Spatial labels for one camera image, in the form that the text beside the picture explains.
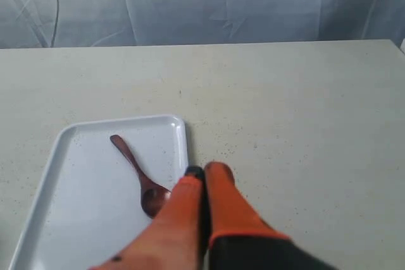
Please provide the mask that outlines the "black orange right gripper right finger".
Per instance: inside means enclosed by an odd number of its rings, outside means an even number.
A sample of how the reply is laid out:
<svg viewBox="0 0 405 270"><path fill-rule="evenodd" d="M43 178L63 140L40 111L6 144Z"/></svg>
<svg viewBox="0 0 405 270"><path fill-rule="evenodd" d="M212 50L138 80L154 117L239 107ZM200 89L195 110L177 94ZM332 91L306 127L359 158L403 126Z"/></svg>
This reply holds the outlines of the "black orange right gripper right finger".
<svg viewBox="0 0 405 270"><path fill-rule="evenodd" d="M204 173L210 269L333 269L269 226L239 192L226 164L210 162Z"/></svg>

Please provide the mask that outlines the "black orange right gripper left finger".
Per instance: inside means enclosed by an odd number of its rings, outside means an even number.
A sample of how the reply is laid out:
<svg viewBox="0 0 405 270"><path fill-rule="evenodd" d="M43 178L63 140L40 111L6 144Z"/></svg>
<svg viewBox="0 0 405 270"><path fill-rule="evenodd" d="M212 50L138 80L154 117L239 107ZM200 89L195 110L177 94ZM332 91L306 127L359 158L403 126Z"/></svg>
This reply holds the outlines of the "black orange right gripper left finger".
<svg viewBox="0 0 405 270"><path fill-rule="evenodd" d="M204 171L190 166L150 225L93 269L200 269L204 260Z"/></svg>

